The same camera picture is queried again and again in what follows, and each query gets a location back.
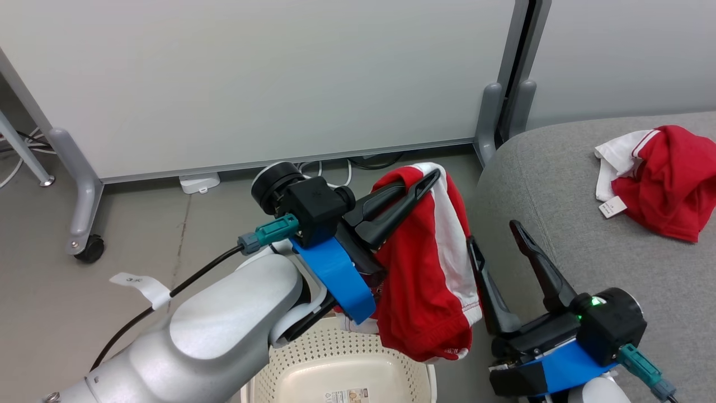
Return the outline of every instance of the gray sofa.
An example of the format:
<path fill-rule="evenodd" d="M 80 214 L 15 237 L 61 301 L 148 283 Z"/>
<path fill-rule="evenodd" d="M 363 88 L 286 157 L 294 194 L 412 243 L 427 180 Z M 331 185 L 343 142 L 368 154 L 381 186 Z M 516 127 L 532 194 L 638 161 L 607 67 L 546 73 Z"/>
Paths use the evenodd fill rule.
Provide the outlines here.
<path fill-rule="evenodd" d="M 642 349 L 677 388 L 681 403 L 716 402 L 716 217 L 695 245 L 661 237 L 621 214 L 605 219 L 594 198 L 594 146 L 621 134 L 676 124 L 716 140 L 716 112 L 617 118 L 535 129 L 489 161 L 468 200 L 471 229 L 511 310 L 545 312 L 540 288 L 508 228 L 520 220 L 577 292 L 630 292 L 649 323 Z M 489 359 L 476 331 L 475 354 Z M 626 370 L 616 378 L 633 403 L 653 403 Z M 498 402 L 491 392 L 478 402 Z"/>

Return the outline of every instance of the blue mount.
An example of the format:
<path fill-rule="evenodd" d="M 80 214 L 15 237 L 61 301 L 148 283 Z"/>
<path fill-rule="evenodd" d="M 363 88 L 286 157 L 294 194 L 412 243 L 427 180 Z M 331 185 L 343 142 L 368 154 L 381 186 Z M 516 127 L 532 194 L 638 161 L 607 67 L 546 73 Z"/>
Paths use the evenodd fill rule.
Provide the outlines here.
<path fill-rule="evenodd" d="M 608 372 L 617 363 L 607 366 L 598 365 L 575 340 L 547 356 L 525 364 L 525 366 L 530 365 L 542 366 L 547 383 L 545 394 L 551 394 L 583 385 Z"/>
<path fill-rule="evenodd" d="M 356 323 L 362 323 L 375 312 L 375 300 L 370 288 L 335 237 L 309 249 L 304 249 L 293 238 L 291 243 L 346 315 Z"/>

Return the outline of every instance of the white tag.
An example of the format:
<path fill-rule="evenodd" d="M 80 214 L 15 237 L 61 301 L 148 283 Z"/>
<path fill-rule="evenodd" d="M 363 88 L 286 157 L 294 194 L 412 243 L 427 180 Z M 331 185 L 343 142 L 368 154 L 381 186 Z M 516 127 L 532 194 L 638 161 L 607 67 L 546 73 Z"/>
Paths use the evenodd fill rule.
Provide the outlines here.
<path fill-rule="evenodd" d="M 339 390 L 338 392 L 326 392 L 324 403 L 370 403 L 368 388 L 356 388 Z"/>
<path fill-rule="evenodd" d="M 152 309 L 157 310 L 160 306 L 172 299 L 169 296 L 169 288 L 166 288 L 159 280 L 148 275 L 133 275 L 130 273 L 119 273 L 110 281 L 114 284 L 134 287 L 138 289 L 152 303 Z"/>
<path fill-rule="evenodd" d="M 611 218 L 626 209 L 627 205 L 624 204 L 619 196 L 612 197 L 599 206 L 599 211 L 604 214 L 606 218 Z"/>

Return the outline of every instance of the red and white garment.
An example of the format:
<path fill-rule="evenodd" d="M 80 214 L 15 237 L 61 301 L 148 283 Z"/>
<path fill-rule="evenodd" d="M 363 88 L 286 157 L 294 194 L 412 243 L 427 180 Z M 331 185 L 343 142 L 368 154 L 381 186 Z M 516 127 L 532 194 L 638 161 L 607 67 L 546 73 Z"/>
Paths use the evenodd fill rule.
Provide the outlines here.
<path fill-rule="evenodd" d="M 596 147 L 596 198 L 659 234 L 697 242 L 716 207 L 716 143 L 676 125 L 635 131 Z"/>
<path fill-rule="evenodd" d="M 388 271 L 375 314 L 348 331 L 380 333 L 383 346 L 416 361 L 457 360 L 470 350 L 472 325 L 482 317 L 468 259 L 470 234 L 463 199 L 445 169 L 416 163 L 391 171 L 373 190 L 395 181 L 412 186 L 435 169 L 440 179 L 376 253 Z"/>

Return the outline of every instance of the laundry basket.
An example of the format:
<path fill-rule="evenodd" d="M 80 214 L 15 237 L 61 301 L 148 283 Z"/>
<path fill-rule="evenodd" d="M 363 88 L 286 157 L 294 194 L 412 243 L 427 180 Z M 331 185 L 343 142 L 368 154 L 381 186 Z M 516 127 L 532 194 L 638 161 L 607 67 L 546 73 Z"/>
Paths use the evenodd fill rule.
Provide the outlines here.
<path fill-rule="evenodd" d="M 323 318 L 241 390 L 241 403 L 435 403 L 435 369 Z"/>

